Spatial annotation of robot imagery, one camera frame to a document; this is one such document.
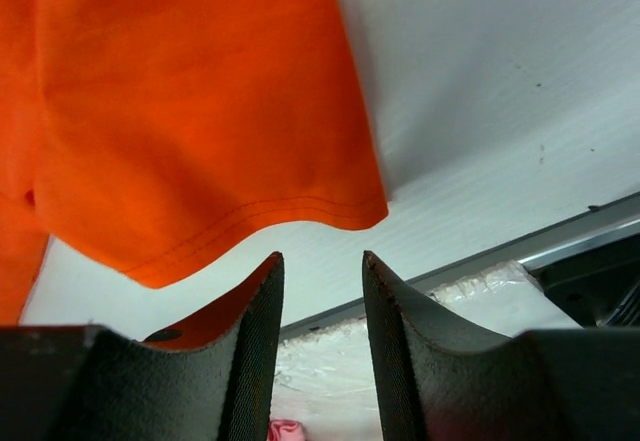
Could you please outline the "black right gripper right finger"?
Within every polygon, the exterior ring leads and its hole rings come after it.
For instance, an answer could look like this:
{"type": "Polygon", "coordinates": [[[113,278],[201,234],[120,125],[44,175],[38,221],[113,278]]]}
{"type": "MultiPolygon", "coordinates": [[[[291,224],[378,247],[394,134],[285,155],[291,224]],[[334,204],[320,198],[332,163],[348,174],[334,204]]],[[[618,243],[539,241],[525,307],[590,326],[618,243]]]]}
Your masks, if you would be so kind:
{"type": "Polygon", "coordinates": [[[385,439],[638,438],[637,329],[509,338],[420,293],[372,252],[362,282],[385,439]]]}

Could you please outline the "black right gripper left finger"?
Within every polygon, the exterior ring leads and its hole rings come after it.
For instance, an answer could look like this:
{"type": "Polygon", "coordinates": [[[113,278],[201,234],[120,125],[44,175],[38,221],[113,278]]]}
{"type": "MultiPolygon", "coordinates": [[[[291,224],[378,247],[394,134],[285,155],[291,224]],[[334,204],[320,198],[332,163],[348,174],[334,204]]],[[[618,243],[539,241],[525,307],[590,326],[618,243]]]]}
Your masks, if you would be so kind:
{"type": "Polygon", "coordinates": [[[100,325],[1,331],[5,440],[264,440],[284,259],[172,326],[129,339],[100,325]]]}

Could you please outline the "orange t shirt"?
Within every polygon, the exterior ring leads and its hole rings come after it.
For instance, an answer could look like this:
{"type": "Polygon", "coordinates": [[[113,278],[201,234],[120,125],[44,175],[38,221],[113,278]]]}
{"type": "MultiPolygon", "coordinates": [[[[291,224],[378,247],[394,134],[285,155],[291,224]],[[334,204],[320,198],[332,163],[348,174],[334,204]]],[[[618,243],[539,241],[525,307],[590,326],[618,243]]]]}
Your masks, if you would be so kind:
{"type": "Polygon", "coordinates": [[[56,237],[159,289],[388,213],[337,0],[1,0],[1,322],[56,237]]]}

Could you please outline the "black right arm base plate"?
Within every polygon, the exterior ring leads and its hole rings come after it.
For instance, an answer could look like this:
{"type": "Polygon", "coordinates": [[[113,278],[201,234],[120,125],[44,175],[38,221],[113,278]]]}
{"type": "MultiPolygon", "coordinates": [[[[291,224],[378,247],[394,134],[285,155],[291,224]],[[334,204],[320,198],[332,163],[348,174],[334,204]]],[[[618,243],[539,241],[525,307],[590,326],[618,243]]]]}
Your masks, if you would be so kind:
{"type": "Polygon", "coordinates": [[[639,325],[639,237],[618,240],[531,272],[552,303],[582,327],[639,325]]]}

